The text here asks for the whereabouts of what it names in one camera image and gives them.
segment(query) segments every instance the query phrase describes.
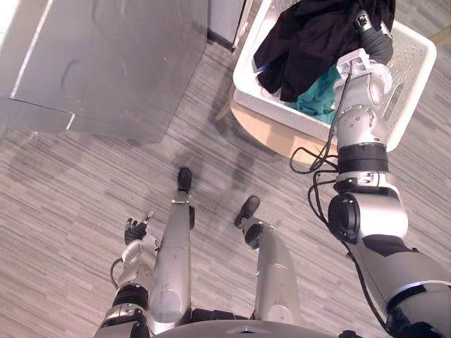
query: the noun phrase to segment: wooden table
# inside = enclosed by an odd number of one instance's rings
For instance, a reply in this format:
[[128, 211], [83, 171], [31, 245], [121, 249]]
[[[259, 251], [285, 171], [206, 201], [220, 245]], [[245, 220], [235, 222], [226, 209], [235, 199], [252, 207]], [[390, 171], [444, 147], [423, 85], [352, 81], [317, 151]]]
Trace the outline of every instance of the wooden table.
[[[241, 124], [241, 126], [250, 133], [256, 140], [274, 150], [276, 153], [291, 157], [296, 148], [303, 146], [318, 154], [324, 146], [324, 141], [307, 135], [299, 130], [283, 125], [275, 120], [237, 104], [233, 99], [235, 86], [232, 85], [229, 91], [228, 102], [216, 115], [216, 119], [220, 120], [229, 111]], [[330, 148], [329, 154], [336, 155], [337, 149], [335, 145]], [[312, 163], [314, 158], [303, 151], [298, 152], [295, 160], [301, 163]]]

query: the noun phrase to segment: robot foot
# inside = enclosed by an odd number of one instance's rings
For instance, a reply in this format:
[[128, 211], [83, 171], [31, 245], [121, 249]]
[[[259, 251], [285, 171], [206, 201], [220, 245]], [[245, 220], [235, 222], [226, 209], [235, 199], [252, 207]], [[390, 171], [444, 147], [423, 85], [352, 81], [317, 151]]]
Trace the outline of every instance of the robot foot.
[[238, 216], [236, 217], [233, 224], [235, 224], [238, 229], [242, 229], [243, 226], [241, 224], [241, 220], [243, 218], [251, 218], [254, 215], [255, 211], [257, 211], [257, 209], [259, 208], [259, 205], [260, 198], [255, 195], [250, 196], [242, 205], [241, 210], [238, 213]]
[[191, 189], [191, 170], [189, 168], [181, 168], [177, 177], [177, 190], [179, 192], [190, 193]]

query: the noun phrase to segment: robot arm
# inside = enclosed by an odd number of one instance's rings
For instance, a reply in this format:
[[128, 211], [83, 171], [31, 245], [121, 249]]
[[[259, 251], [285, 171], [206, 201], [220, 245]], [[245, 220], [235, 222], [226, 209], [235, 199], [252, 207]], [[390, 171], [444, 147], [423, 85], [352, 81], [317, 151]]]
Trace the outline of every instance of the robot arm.
[[[328, 227], [343, 242], [394, 337], [449, 337], [451, 274], [403, 242], [407, 214], [388, 171], [381, 101], [388, 69], [363, 49], [338, 61], [338, 176]], [[345, 77], [351, 78], [345, 88]]]

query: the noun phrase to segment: clothes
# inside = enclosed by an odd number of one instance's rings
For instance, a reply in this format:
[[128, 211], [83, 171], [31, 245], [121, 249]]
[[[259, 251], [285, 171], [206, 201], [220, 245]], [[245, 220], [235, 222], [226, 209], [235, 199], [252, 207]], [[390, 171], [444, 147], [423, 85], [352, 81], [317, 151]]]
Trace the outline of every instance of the clothes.
[[338, 338], [362, 338], [360, 336], [357, 336], [357, 333], [355, 331], [346, 330], [343, 331]]
[[376, 30], [391, 29], [395, 0], [302, 0], [281, 13], [257, 52], [260, 84], [280, 99], [293, 102], [337, 60], [360, 48], [355, 20], [364, 9]]
[[333, 85], [338, 79], [340, 79], [340, 73], [333, 65], [289, 106], [331, 125], [335, 116], [335, 110], [331, 108], [335, 102]]

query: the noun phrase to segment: metal cabinet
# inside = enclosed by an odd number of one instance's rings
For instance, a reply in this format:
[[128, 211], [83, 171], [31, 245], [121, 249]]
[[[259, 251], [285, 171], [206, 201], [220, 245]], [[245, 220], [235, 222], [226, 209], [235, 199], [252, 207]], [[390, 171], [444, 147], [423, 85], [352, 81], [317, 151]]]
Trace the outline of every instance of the metal cabinet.
[[56, 134], [65, 130], [71, 118], [72, 114], [65, 111], [57, 111], [27, 102], [0, 99], [0, 119], [13, 129], [39, 130]]
[[20, 127], [14, 100], [70, 114], [64, 129], [159, 141], [204, 51], [206, 15], [206, 0], [21, 1], [1, 46], [2, 124]]

